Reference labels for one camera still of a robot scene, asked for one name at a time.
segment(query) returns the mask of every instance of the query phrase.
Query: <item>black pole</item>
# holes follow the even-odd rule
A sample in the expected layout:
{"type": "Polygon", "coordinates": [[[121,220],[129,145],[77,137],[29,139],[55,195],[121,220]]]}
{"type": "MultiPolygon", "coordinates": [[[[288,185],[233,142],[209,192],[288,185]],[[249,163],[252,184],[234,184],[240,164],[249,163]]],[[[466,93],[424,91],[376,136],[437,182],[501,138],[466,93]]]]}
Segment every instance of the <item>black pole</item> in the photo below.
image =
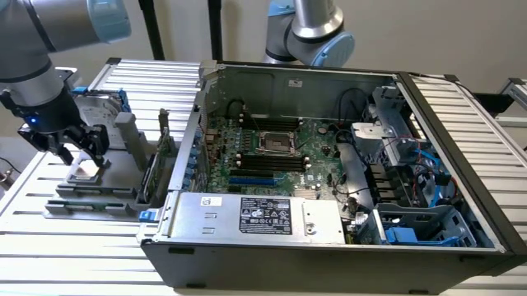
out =
{"type": "Polygon", "coordinates": [[[221,0],[208,0],[212,59],[222,60],[221,0]]]}
{"type": "Polygon", "coordinates": [[[161,36],[158,33],[153,0],[138,0],[138,7],[141,8],[142,16],[145,18],[149,46],[152,47],[153,59],[164,60],[162,43],[161,43],[161,36]]]}

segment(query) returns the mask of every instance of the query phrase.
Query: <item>motherboard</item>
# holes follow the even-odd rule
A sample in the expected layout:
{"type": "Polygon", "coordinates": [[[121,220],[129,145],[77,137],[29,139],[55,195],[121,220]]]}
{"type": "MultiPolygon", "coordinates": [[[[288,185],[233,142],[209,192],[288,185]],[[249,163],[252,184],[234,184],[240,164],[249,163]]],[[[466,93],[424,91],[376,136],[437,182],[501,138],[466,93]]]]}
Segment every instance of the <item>motherboard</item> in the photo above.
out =
{"type": "Polygon", "coordinates": [[[330,123],[214,117],[208,127],[208,192],[334,200],[342,168],[330,123]]]}

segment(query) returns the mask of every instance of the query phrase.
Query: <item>warning label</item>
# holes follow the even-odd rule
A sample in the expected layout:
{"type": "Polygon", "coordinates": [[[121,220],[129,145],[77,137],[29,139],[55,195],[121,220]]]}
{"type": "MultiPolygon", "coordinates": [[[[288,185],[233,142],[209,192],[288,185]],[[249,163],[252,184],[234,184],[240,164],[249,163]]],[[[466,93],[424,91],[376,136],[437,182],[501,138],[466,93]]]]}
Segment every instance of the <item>warning label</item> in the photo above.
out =
{"type": "Polygon", "coordinates": [[[289,200],[241,198],[240,231],[257,234],[292,234],[289,200]]]}

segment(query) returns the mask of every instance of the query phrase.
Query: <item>power supply label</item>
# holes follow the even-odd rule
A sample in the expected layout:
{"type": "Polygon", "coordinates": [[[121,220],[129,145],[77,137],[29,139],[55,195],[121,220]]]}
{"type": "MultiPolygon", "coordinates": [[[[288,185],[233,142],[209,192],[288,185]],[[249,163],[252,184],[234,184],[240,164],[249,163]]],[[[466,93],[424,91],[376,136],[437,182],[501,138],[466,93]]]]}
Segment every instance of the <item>power supply label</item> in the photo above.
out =
{"type": "Polygon", "coordinates": [[[290,202],[288,199],[241,198],[240,231],[253,234],[290,235],[290,202]]]}

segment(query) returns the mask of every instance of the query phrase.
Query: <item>robotic arm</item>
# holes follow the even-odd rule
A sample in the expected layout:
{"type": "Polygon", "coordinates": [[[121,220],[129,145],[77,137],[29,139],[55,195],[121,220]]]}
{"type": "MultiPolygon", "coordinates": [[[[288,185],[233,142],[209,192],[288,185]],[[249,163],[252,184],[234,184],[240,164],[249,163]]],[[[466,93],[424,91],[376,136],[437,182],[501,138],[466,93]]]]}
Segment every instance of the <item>robotic arm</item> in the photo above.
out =
{"type": "Polygon", "coordinates": [[[273,0],[262,62],[341,67],[354,48],[332,0],[273,0]]]}
{"type": "Polygon", "coordinates": [[[86,126],[47,54],[128,37],[121,0],[0,0],[0,102],[25,121],[18,134],[41,152],[73,161],[64,144],[104,163],[104,125],[86,126]]]}

